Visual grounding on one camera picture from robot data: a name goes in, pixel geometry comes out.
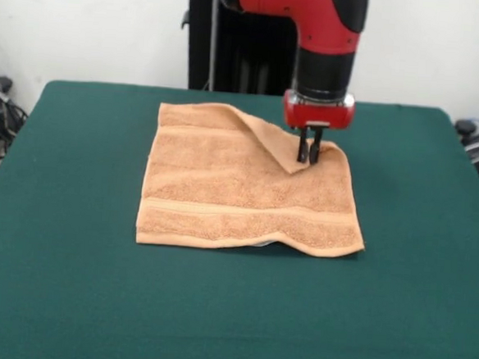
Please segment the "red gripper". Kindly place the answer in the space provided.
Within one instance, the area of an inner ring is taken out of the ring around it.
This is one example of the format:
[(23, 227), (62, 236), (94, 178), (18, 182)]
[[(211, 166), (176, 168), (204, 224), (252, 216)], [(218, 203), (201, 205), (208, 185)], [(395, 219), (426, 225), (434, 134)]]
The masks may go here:
[[(328, 102), (303, 98), (294, 89), (288, 89), (283, 98), (285, 123), (299, 131), (299, 151), (297, 161), (304, 163), (309, 157), (311, 163), (317, 163), (320, 153), (322, 130), (346, 129), (352, 119), (356, 107), (351, 93), (345, 94), (339, 101)], [(308, 150), (307, 127), (314, 127), (313, 141)]]

